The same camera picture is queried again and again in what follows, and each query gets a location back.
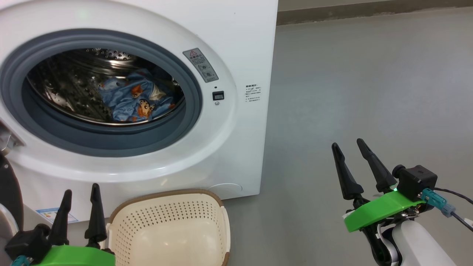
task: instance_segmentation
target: laundry basket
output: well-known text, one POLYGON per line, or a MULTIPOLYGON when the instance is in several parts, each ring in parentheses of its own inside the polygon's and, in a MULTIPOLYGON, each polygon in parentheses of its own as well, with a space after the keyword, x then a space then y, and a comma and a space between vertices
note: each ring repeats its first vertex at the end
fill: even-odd
POLYGON ((207 190, 176 190, 129 200, 110 216, 116 266, 225 266, 230 225, 207 190))

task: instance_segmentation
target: front-loading washer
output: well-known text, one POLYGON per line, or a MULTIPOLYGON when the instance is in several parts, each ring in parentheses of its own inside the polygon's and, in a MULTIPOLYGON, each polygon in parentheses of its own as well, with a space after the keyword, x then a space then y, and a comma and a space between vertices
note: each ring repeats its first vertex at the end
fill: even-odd
POLYGON ((85 221, 92 183, 107 216, 168 190, 258 194, 276 14, 276 0, 0 2, 0 133, 24 203, 53 212, 71 189, 85 221))

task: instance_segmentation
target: teal connector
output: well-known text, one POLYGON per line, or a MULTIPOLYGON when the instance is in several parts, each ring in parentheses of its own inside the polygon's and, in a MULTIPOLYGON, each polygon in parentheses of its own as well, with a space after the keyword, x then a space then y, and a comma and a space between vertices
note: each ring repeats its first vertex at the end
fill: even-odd
POLYGON ((422 190, 422 194, 420 198, 427 202, 427 204, 432 205, 439 209, 443 215, 446 217, 451 217, 452 212, 455 211, 455 207, 447 203, 447 200, 440 196, 439 194, 435 193, 433 190, 426 188, 422 190))
POLYGON ((21 255, 21 256, 18 256, 17 259, 11 263, 11 266, 30 266, 30 264, 31 264, 31 260, 21 255))

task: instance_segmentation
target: gray floor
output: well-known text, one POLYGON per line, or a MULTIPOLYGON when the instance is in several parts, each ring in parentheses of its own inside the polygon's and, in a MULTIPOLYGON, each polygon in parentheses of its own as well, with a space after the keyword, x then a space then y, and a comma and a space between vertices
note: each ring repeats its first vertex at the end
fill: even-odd
MULTIPOLYGON (((377 191, 358 137, 389 169, 422 164, 438 186, 473 195, 471 28, 473 9, 279 27, 261 194, 225 201, 229 265, 375 265, 362 233, 344 227, 351 202, 340 193, 332 142, 368 199, 377 191)), ((447 198, 473 218, 470 205, 447 198)), ((459 266, 471 265, 467 229, 437 211, 418 221, 459 266)), ((71 244, 85 243, 85 228, 70 226, 71 244)))

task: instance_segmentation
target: cartoon print fabric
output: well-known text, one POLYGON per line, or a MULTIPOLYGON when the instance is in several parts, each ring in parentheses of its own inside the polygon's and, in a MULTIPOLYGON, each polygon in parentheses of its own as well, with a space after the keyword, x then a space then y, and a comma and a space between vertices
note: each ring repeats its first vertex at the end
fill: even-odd
POLYGON ((146 69, 131 73, 125 80, 108 79, 100 84, 98 92, 116 121, 152 120, 174 107, 170 88, 146 69))

